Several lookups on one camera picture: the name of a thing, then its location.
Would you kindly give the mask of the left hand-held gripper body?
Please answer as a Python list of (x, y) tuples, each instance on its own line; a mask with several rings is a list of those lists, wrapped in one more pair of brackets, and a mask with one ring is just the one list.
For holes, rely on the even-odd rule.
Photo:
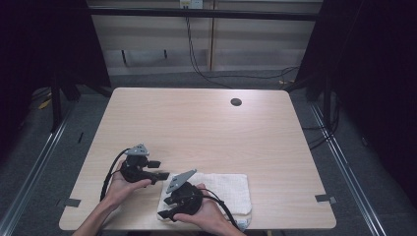
[(120, 173), (127, 182), (135, 183), (145, 179), (152, 179), (151, 173), (143, 170), (149, 164), (149, 151), (144, 144), (139, 144), (125, 151), (126, 159), (122, 163)]

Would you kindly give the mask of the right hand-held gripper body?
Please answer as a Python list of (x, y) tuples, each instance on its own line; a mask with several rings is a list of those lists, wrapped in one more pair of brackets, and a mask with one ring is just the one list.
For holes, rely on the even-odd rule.
[(196, 169), (174, 176), (168, 185), (166, 193), (174, 201), (172, 205), (177, 213), (193, 215), (201, 207), (203, 193), (196, 186), (189, 182), (189, 179), (197, 172)]

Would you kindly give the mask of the white towel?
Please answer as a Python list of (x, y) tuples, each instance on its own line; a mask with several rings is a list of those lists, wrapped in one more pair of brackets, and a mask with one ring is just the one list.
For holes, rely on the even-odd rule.
[[(172, 178), (179, 173), (170, 174), (168, 179), (163, 182), (160, 200), (157, 212), (162, 210), (170, 210), (174, 205), (168, 206), (163, 200), (169, 197), (166, 193)], [(252, 203), (250, 198), (248, 177), (245, 174), (205, 174), (196, 172), (189, 182), (196, 186), (205, 184), (208, 195), (220, 207), (220, 211), (240, 230), (245, 230), (252, 220)], [(171, 220), (163, 219), (156, 214), (157, 219), (161, 221)]]

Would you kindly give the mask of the person's right hand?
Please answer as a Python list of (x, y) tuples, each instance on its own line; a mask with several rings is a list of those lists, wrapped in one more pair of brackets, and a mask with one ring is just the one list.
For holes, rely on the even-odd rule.
[[(197, 188), (200, 189), (205, 196), (209, 194), (206, 191), (205, 184), (199, 184)], [(223, 223), (227, 222), (218, 208), (217, 203), (206, 197), (203, 198), (202, 205), (195, 214), (177, 213), (174, 215), (174, 219), (185, 223), (195, 224), (209, 233), (215, 233)]]

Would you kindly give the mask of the person's left hand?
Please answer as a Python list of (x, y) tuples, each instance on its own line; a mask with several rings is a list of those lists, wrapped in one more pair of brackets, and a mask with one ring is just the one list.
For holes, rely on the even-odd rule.
[[(118, 168), (120, 169), (121, 166), (122, 162), (119, 162)], [(125, 180), (119, 169), (113, 173), (110, 186), (102, 200), (104, 203), (110, 205), (111, 209), (118, 208), (136, 190), (145, 188), (151, 184), (150, 179), (130, 183)]]

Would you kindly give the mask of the black stand leg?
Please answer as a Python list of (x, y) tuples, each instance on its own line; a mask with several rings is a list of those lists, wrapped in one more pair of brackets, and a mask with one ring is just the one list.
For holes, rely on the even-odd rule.
[(53, 76), (51, 80), (51, 101), (53, 116), (51, 132), (54, 133), (62, 121), (61, 94), (57, 76)]

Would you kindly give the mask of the black curtain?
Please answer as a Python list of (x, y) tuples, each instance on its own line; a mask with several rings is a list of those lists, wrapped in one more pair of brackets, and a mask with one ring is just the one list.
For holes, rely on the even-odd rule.
[(0, 0), (0, 160), (7, 157), (36, 89), (110, 87), (87, 0)]
[(296, 81), (339, 96), (417, 206), (417, 0), (323, 0)]

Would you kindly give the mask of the black horizontal bar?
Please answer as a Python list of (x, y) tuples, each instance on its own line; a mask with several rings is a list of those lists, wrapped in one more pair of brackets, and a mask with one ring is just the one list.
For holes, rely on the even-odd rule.
[(107, 8), (90, 7), (91, 15), (103, 16), (141, 16), (141, 17), (184, 17), (184, 18), (213, 18), (213, 19), (253, 19), (281, 21), (309, 21), (321, 18), (319, 14), (285, 13), (285, 12), (254, 12), (231, 10), (195, 10), (195, 9), (154, 9), (154, 8)]

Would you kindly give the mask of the metal floor rail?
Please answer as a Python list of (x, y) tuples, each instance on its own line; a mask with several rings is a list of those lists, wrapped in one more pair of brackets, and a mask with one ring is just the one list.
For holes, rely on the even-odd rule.
[(65, 115), (59, 122), (55, 131), (48, 136), (47, 142), (38, 155), (37, 160), (34, 163), (33, 168), (30, 170), (23, 186), (19, 190), (12, 204), (8, 207), (4, 218), (0, 221), (0, 236), (12, 236), (16, 225), (30, 200), (32, 192), (40, 179), (40, 176), (42, 175), (53, 151), (61, 140), (62, 134), (68, 124), (68, 119), (71, 117), (73, 111), (74, 105), (71, 105), (65, 112)]
[(379, 216), (375, 212), (368, 197), (363, 191), (362, 186), (358, 182), (358, 179), (354, 174), (353, 169), (350, 167), (350, 164), (347, 161), (336, 137), (328, 128), (325, 127), (324, 114), (319, 105), (316, 102), (313, 102), (310, 107), (317, 123), (321, 128), (332, 156), (343, 178), (345, 179), (349, 192), (351, 193), (356, 206), (359, 208), (371, 234), (373, 236), (387, 236)]

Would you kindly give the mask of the white wall outlet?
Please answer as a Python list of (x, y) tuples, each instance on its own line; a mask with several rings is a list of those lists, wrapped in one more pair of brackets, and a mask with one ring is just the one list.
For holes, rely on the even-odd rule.
[(197, 9), (202, 10), (204, 8), (203, 0), (179, 0), (181, 9)]

